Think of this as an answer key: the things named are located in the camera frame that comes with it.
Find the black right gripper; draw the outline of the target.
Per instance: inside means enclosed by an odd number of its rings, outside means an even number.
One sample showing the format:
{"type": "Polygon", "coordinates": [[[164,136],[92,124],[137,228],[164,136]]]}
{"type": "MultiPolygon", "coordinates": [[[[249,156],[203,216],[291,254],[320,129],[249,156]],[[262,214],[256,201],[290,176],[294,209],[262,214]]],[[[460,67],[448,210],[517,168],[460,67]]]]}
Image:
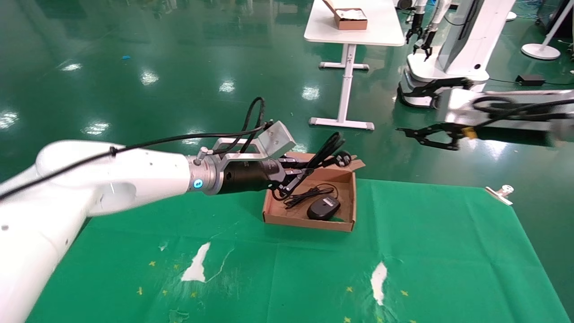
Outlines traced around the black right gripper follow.
{"type": "MultiPolygon", "coordinates": [[[[431,103],[439,93],[447,88],[463,88],[469,90],[472,80],[466,77],[435,79],[430,82],[403,77],[400,81],[400,102],[402,103],[431,103]]],[[[458,151],[462,132],[470,139],[482,141],[498,141],[510,144],[525,144],[533,146],[551,145],[551,122],[549,121],[498,121],[478,127],[470,124],[435,123],[420,129],[398,127],[406,137],[412,138],[420,145],[458,151]],[[471,127],[471,131],[462,128],[471,127]]]]}

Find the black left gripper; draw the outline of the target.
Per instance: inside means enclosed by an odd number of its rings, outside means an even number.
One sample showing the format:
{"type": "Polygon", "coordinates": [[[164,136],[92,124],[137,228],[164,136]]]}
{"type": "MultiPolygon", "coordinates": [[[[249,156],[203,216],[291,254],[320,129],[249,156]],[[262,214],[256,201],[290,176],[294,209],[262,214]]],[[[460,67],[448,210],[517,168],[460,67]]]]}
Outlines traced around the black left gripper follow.
{"type": "Polygon", "coordinates": [[[260,192],[271,188],[271,196],[276,201],[285,201],[314,170],[308,160],[287,156],[278,161],[232,162],[224,169],[222,194],[260,192]]]}

